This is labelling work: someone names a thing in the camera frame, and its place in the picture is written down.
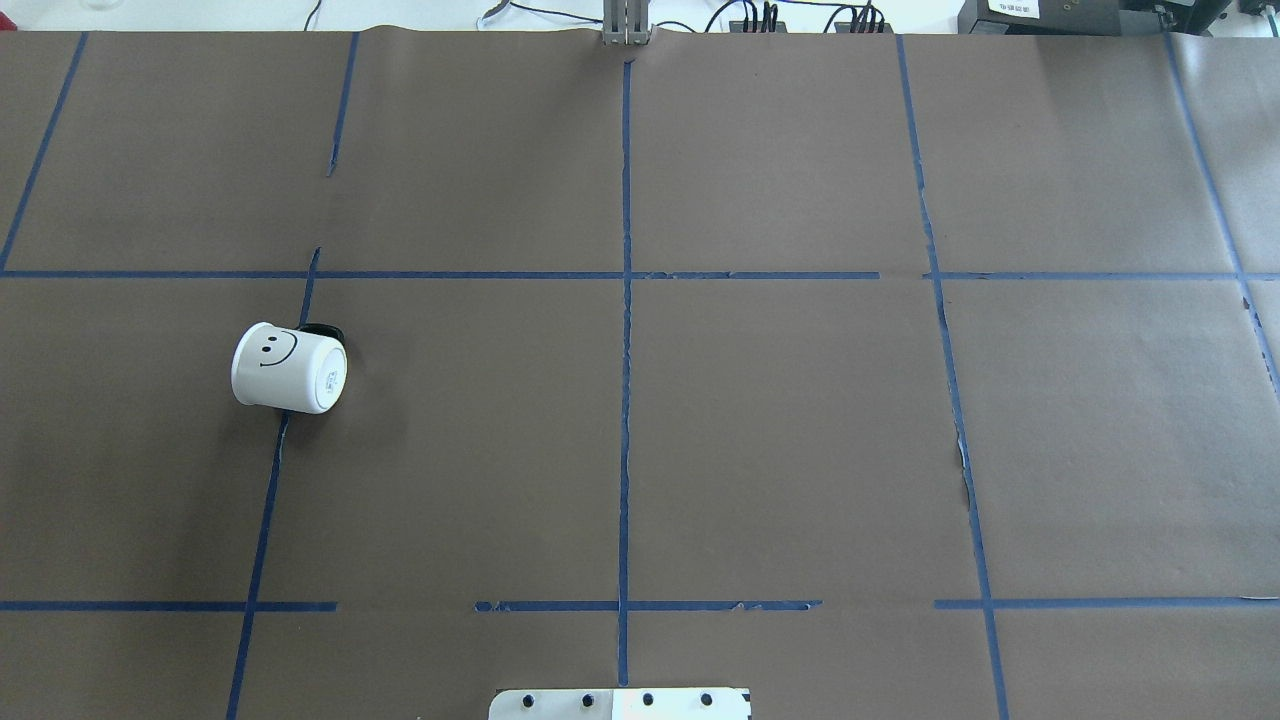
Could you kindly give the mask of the white smiley face mug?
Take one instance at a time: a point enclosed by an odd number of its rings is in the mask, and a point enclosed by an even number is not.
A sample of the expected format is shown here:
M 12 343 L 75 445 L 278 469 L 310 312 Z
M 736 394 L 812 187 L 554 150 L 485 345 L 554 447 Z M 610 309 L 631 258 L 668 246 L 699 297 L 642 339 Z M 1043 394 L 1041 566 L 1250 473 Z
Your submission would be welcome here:
M 230 361 L 239 404 L 323 414 L 346 388 L 346 334 L 334 325 L 284 328 L 260 322 L 241 336 Z

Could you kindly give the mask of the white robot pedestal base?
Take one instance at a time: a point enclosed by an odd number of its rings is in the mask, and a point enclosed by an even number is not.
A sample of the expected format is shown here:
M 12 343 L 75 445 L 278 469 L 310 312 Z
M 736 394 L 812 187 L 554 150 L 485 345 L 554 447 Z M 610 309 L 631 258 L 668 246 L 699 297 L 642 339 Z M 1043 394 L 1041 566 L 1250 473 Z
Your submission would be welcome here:
M 732 687 L 509 689 L 489 719 L 751 719 L 750 691 Z

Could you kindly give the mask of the grey aluminium frame post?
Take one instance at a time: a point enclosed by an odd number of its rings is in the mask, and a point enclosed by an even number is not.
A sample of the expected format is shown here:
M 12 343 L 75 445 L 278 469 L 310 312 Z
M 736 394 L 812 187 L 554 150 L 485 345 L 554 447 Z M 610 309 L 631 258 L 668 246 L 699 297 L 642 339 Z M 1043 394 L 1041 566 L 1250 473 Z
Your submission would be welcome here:
M 652 40 L 649 0 L 604 0 L 602 40 L 605 46 L 641 46 Z

